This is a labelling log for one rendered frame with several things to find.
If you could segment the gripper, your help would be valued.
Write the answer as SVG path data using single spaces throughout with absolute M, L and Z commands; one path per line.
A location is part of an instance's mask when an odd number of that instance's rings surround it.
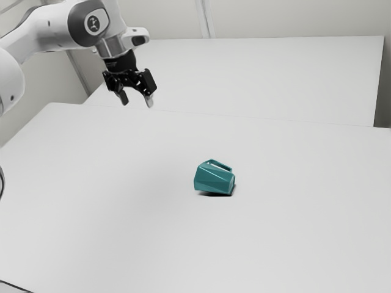
M 124 106 L 129 103 L 123 89 L 125 86 L 136 89 L 144 97 L 147 107 L 153 107 L 153 94 L 158 87 L 149 69 L 142 71 L 137 68 L 134 51 L 128 51 L 120 57 L 106 58 L 103 61 L 106 66 L 103 72 L 106 87 L 117 95 Z

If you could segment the teal faceted mug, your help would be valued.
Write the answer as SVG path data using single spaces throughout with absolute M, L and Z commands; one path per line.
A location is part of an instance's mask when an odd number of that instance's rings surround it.
M 235 186 L 231 167 L 214 159 L 198 165 L 194 176 L 194 189 L 202 192 L 231 195 Z

